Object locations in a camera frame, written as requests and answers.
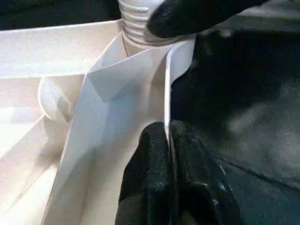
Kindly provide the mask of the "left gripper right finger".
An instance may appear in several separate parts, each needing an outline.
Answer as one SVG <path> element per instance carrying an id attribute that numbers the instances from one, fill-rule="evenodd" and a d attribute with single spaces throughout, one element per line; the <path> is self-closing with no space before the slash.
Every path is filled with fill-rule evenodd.
<path id="1" fill-rule="evenodd" d="M 201 135 L 189 124 L 170 124 L 176 161 L 179 225 L 240 225 L 240 208 L 226 173 L 210 154 Z"/>

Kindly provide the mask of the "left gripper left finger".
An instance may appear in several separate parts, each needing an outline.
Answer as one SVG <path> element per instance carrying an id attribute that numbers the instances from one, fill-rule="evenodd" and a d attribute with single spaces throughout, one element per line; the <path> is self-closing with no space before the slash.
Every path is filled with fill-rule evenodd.
<path id="1" fill-rule="evenodd" d="M 172 167 L 164 124 L 145 127 L 124 169 L 115 224 L 168 225 L 173 198 Z"/>

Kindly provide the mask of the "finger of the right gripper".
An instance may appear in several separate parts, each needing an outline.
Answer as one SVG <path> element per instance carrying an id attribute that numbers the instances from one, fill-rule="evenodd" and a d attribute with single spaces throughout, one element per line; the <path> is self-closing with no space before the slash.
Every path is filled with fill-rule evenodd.
<path id="1" fill-rule="evenodd" d="M 147 21 L 147 31 L 173 38 L 209 29 L 264 0 L 165 0 Z"/>

